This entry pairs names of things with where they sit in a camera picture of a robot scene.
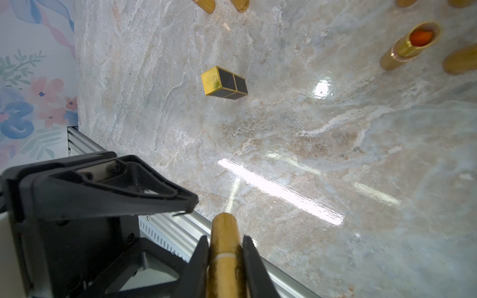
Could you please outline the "gold lipstick cap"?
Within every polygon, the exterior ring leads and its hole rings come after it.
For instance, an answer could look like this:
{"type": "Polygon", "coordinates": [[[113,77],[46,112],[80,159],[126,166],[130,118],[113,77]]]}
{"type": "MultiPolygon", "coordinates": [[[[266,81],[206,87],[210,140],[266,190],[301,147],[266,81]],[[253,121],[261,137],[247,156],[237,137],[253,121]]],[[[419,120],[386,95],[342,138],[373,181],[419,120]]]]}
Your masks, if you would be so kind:
{"type": "Polygon", "coordinates": [[[443,61],[443,70],[450,75],[463,75],[476,69],[476,44],[454,51],[443,61]]]}
{"type": "Polygon", "coordinates": [[[231,3],[238,12],[243,13],[248,9],[250,0],[231,0],[231,3]]]}
{"type": "Polygon", "coordinates": [[[448,0],[448,5],[454,8],[464,8],[473,5],[477,0],[448,0]]]}

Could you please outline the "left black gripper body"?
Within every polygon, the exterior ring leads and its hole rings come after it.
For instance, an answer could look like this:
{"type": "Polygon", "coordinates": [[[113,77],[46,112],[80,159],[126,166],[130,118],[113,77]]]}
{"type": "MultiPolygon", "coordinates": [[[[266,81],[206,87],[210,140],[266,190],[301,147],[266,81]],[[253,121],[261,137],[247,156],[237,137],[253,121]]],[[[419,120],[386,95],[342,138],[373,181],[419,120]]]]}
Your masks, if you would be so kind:
{"type": "Polygon", "coordinates": [[[35,298],[77,297],[137,240],[137,216],[38,219],[24,211],[19,196],[18,171],[27,166],[9,168],[1,176],[27,293],[35,298]]]}

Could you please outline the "gold lipstick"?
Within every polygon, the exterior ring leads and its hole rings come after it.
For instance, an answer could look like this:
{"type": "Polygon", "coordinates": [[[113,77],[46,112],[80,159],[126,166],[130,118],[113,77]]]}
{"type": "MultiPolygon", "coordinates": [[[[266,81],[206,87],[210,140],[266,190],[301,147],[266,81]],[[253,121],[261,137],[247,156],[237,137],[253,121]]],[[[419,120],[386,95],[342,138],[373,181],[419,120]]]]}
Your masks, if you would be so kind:
{"type": "Polygon", "coordinates": [[[416,3],[417,0],[395,0],[397,7],[409,7],[416,3]]]}
{"type": "Polygon", "coordinates": [[[381,57],[380,66],[395,70],[416,59],[425,49],[436,43],[441,28],[436,22],[424,22],[397,40],[381,57]]]}
{"type": "Polygon", "coordinates": [[[239,228],[237,219],[230,213],[220,213],[212,221],[206,296],[247,297],[239,228]]]}
{"type": "Polygon", "coordinates": [[[216,8],[215,0],[193,0],[193,2],[208,14],[212,14],[216,8]]]}

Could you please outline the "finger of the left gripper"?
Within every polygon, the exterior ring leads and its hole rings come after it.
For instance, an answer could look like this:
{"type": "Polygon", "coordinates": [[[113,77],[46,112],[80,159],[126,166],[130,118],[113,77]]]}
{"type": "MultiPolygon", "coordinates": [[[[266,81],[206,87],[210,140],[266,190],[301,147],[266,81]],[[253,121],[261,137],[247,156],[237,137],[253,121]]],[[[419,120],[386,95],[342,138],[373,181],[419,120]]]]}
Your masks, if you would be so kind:
{"type": "Polygon", "coordinates": [[[135,155],[88,154],[18,171],[24,211],[45,221],[190,214],[198,196],[135,155]]]}
{"type": "Polygon", "coordinates": [[[140,238],[80,295],[82,298],[170,298],[188,263],[140,238]]]}

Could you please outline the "small yellow green box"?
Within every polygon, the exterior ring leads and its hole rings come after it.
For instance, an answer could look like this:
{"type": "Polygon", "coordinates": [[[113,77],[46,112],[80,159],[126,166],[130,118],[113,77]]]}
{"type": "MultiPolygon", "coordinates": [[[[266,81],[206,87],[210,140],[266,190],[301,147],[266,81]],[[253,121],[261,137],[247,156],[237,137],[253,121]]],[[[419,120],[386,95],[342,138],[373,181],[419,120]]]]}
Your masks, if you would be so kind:
{"type": "Polygon", "coordinates": [[[201,75],[206,96],[223,99],[240,99],[248,95],[245,78],[215,66],[201,75]]]}

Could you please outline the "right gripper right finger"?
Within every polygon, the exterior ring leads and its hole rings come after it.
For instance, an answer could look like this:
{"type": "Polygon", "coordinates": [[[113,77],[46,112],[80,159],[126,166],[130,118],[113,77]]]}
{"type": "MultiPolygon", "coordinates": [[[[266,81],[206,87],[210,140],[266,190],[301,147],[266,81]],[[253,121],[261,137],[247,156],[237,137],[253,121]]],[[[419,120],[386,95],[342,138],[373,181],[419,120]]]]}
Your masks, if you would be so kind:
{"type": "Polygon", "coordinates": [[[280,298],[253,240],[243,236],[243,258],[248,291],[251,298],[280,298]]]}

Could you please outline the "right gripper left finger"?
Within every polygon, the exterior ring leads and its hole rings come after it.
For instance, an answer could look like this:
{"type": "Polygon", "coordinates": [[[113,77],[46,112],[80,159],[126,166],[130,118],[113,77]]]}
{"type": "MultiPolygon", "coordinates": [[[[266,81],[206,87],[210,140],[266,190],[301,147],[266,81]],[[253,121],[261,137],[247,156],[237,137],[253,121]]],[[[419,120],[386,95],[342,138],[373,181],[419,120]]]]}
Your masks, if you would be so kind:
{"type": "Polygon", "coordinates": [[[206,297],[206,279],[209,258],[209,242],[202,236],[195,251],[181,274],[173,298],[204,298],[206,297]]]}

